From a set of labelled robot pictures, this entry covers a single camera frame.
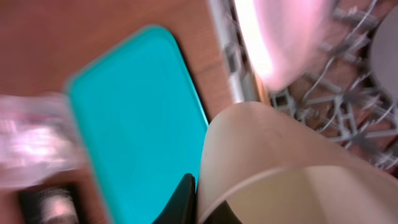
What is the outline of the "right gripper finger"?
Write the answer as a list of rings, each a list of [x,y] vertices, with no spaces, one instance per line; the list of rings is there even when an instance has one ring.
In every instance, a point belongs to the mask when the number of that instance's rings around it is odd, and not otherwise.
[[[155,224],[194,224],[196,218],[196,188],[195,178],[185,174],[160,215],[154,220]],[[204,224],[242,224],[233,213],[227,201],[221,203],[205,220]]]

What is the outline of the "pale green cup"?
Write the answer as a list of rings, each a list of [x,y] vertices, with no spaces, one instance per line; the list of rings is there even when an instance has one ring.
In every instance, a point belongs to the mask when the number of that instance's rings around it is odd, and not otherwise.
[[[258,102],[206,132],[197,222],[396,223],[397,180]]]

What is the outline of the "grey dish rack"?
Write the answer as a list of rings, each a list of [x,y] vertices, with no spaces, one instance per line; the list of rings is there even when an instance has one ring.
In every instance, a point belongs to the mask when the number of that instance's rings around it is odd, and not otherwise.
[[[333,12],[306,69],[276,92],[263,86],[252,69],[233,2],[208,3],[233,102],[267,103],[377,168],[395,167],[397,146],[383,149],[378,139],[397,138],[397,100],[377,84],[369,62],[374,34],[384,20],[373,15],[377,2],[368,1],[358,9],[341,8],[339,1],[333,1]]]

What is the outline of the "large pink plate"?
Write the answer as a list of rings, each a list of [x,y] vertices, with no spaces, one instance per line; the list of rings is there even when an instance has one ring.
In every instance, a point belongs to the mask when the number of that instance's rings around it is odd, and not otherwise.
[[[254,73],[269,91],[281,91],[306,69],[333,12],[329,0],[234,0]]]

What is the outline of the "grey bowl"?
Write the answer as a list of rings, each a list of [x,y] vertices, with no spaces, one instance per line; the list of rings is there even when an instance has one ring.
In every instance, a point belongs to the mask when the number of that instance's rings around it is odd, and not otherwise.
[[[397,7],[384,18],[370,48],[373,77],[392,100],[397,100]]]

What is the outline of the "teal plastic tray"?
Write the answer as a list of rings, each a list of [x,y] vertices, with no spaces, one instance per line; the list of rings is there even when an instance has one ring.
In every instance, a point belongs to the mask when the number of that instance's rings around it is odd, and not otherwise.
[[[67,96],[114,223],[152,223],[198,177],[208,121],[173,35],[147,26],[87,65]]]

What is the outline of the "black tray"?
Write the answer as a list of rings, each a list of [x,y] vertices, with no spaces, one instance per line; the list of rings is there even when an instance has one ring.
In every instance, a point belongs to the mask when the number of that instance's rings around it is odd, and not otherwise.
[[[45,185],[17,193],[27,224],[87,224],[76,184]]]

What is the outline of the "clear plastic bin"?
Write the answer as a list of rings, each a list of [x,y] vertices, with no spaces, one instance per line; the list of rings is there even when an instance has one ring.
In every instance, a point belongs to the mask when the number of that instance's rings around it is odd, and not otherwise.
[[[31,187],[84,162],[65,95],[1,95],[2,189]]]

